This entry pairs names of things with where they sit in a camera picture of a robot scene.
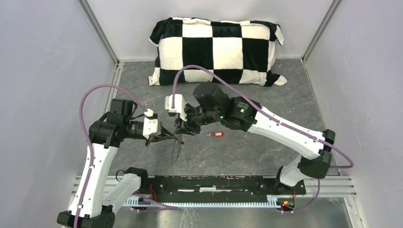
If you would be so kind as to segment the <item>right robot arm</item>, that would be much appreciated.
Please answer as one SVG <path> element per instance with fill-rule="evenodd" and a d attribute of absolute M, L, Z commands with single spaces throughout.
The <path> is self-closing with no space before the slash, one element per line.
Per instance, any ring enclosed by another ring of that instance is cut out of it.
<path fill-rule="evenodd" d="M 279 169 L 274 186 L 286 194 L 302 179 L 323 179 L 330 168 L 336 133 L 330 129 L 322 132 L 304 128 L 276 116 L 255 101 L 241 96 L 229 97 L 214 83 L 203 82 L 193 91 L 199 103 L 193 107 L 183 95 L 165 98 L 165 109 L 175 116 L 176 132 L 196 135 L 201 126 L 219 122 L 231 130 L 254 133 L 275 140 L 298 152 L 298 157 Z"/>

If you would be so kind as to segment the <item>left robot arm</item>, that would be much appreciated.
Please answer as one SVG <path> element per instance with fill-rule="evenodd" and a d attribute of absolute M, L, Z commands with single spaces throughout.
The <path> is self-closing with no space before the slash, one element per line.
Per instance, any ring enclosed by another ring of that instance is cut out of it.
<path fill-rule="evenodd" d="M 104 189 L 112 161 L 124 139 L 144 140 L 145 145 L 176 135 L 164 127 L 157 115 L 148 110 L 143 121 L 135 121 L 137 105 L 130 100 L 113 99 L 109 112 L 87 131 L 90 145 L 82 178 L 72 204 L 60 212 L 57 223 L 68 228 L 111 228 L 115 215 L 130 196 L 145 193 L 149 180 L 145 169 L 130 167 L 106 195 Z"/>

